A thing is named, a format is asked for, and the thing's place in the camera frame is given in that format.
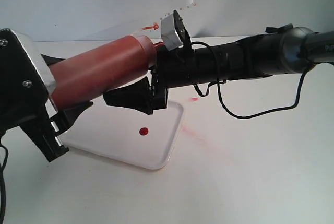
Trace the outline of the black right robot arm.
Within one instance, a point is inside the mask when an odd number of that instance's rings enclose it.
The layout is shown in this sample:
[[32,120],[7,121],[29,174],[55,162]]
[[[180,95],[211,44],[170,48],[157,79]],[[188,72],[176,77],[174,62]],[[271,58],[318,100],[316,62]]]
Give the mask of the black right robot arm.
[[167,107],[168,90],[199,84],[220,87],[227,81],[300,74],[302,78],[320,63],[333,63],[333,32],[319,33],[288,24],[268,27],[264,34],[210,46],[192,41],[178,12],[161,21],[157,62],[151,78],[106,92],[109,106],[151,115]]

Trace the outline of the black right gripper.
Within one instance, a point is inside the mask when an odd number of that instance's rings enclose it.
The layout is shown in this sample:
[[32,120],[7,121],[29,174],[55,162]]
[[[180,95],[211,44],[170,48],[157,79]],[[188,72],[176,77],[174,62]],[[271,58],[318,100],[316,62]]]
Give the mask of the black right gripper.
[[105,92],[103,99],[106,105],[152,115],[153,109],[167,107],[170,88],[195,83],[195,53],[190,35],[177,10],[162,19],[160,34],[163,45],[157,49],[157,61],[151,71],[152,97],[149,80],[144,77],[131,85]]

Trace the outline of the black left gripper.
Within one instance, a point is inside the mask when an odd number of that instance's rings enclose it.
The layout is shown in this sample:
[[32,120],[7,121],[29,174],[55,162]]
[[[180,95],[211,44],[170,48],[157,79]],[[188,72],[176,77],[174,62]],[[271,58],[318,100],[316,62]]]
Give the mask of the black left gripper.
[[69,151],[59,135],[93,106],[86,101],[48,116],[45,104],[56,87],[49,67],[64,60],[41,54],[23,33],[1,29],[1,132],[20,125],[48,162]]

